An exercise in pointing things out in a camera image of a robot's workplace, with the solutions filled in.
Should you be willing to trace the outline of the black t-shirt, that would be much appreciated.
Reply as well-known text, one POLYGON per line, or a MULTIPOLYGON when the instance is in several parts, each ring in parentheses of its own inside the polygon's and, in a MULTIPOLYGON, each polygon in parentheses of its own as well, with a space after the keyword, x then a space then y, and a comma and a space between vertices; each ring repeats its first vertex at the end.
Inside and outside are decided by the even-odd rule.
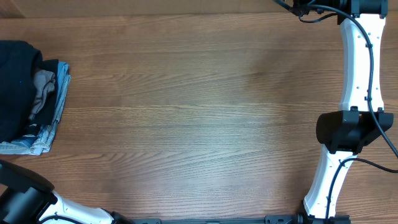
POLYGON ((25 126, 36 95, 34 70, 41 51, 21 40, 1 41, 1 141, 11 141, 25 126))

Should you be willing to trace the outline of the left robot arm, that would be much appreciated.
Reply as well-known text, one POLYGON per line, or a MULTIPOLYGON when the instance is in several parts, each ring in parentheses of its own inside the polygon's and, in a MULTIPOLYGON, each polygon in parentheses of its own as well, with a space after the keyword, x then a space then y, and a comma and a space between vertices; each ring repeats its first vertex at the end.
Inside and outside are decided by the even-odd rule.
POLYGON ((116 212, 64 199, 46 178, 4 160, 1 161, 1 184, 6 186, 1 194, 1 223, 132 223, 116 212))

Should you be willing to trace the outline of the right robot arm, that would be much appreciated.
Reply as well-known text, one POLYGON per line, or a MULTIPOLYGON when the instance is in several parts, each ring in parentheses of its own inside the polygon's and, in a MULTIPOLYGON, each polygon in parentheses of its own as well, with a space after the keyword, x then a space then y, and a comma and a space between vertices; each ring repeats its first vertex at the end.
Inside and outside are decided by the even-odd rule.
POLYGON ((391 128, 379 82, 380 46, 387 1, 294 1, 298 17, 310 11, 337 16, 344 48, 343 93, 338 111, 321 114, 316 134, 320 161, 297 223, 350 223, 336 216, 336 203, 348 170, 363 147, 391 128))

